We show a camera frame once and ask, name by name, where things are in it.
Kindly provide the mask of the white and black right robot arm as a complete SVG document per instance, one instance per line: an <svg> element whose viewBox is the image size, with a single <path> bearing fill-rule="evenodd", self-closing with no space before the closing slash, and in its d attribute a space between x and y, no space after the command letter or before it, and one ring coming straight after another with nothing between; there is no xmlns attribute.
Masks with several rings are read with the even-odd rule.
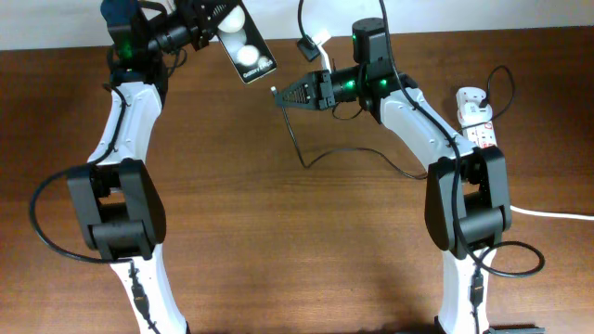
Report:
<svg viewBox="0 0 594 334"><path fill-rule="evenodd" d="M355 22L353 47L352 68L309 72L275 91L275 102L282 109L310 110L358 102L407 145L426 172L424 220L444 261L444 295L434 328L490 333L488 279L498 273L491 263L511 225L504 155L457 132L397 70L386 19Z"/></svg>

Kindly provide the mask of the black smartphone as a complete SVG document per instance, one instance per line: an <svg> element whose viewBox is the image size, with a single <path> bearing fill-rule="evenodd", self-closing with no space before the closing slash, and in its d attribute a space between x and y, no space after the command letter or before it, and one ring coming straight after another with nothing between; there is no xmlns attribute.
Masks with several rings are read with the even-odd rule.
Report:
<svg viewBox="0 0 594 334"><path fill-rule="evenodd" d="M245 84L259 80L278 67L265 39L241 1L232 6L218 24L217 37Z"/></svg>

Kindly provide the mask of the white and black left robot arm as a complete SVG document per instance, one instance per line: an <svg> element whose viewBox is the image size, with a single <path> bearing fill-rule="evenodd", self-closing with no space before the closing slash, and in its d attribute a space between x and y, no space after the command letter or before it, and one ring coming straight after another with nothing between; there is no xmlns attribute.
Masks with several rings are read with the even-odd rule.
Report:
<svg viewBox="0 0 594 334"><path fill-rule="evenodd" d="M67 174L84 242L121 280L143 333L188 333L163 261L166 214L146 157L173 70L164 55L207 46L240 1L104 1L100 13L113 45L108 53L110 116L85 165Z"/></svg>

